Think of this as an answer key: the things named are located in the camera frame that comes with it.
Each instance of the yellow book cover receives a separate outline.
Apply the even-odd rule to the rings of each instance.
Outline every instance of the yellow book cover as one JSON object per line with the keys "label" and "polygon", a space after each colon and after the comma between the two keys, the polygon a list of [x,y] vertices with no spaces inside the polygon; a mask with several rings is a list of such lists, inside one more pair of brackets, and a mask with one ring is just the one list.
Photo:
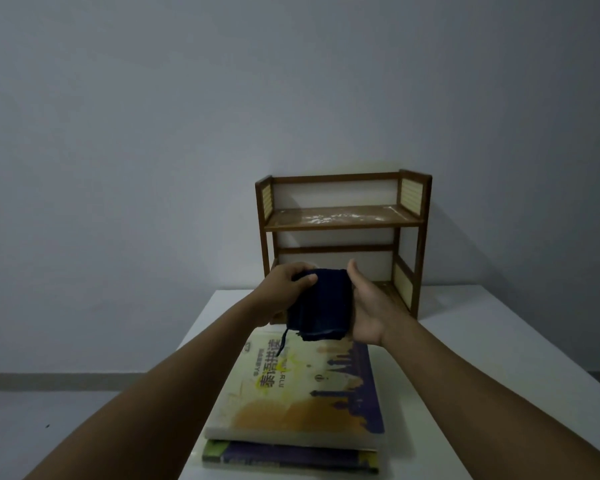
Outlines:
{"label": "yellow book cover", "polygon": [[205,427],[209,440],[376,450],[384,425],[368,348],[254,332]]}

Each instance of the drawstring bag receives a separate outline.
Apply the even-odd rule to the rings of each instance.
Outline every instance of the drawstring bag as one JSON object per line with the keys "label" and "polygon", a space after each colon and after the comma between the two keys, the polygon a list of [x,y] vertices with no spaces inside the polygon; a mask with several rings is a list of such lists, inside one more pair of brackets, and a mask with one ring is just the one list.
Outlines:
{"label": "drawstring bag", "polygon": [[346,270],[311,269],[296,274],[292,280],[298,281],[307,274],[317,274],[318,281],[287,310],[287,329],[277,355],[285,348],[289,330],[297,331],[305,342],[341,340],[349,331],[353,288]]}

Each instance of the right arm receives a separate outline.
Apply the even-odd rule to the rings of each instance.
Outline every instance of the right arm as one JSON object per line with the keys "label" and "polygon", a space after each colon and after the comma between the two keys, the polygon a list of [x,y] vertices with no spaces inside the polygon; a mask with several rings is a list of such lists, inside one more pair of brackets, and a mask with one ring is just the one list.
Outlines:
{"label": "right arm", "polygon": [[600,479],[600,451],[456,355],[353,260],[347,271],[353,338],[391,354],[474,479]]}

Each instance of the right hand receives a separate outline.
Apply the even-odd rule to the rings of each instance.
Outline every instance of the right hand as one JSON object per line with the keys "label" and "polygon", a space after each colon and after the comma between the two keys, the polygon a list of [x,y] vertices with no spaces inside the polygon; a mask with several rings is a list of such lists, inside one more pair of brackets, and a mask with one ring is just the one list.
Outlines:
{"label": "right hand", "polygon": [[401,315],[404,315],[404,312],[360,273],[355,259],[349,261],[347,274],[354,286],[351,329],[353,339],[364,344],[382,346],[387,329],[391,327],[392,322],[403,318]]}

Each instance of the book cover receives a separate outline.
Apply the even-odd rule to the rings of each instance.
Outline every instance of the book cover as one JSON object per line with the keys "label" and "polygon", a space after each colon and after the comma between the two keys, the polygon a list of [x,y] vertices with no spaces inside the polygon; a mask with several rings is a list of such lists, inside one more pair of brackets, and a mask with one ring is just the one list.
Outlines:
{"label": "book cover", "polygon": [[378,473],[378,457],[375,451],[263,445],[238,441],[208,440],[202,453],[202,461],[253,467]]}
{"label": "book cover", "polygon": [[205,427],[210,440],[377,450],[384,424],[368,348],[254,332]]}

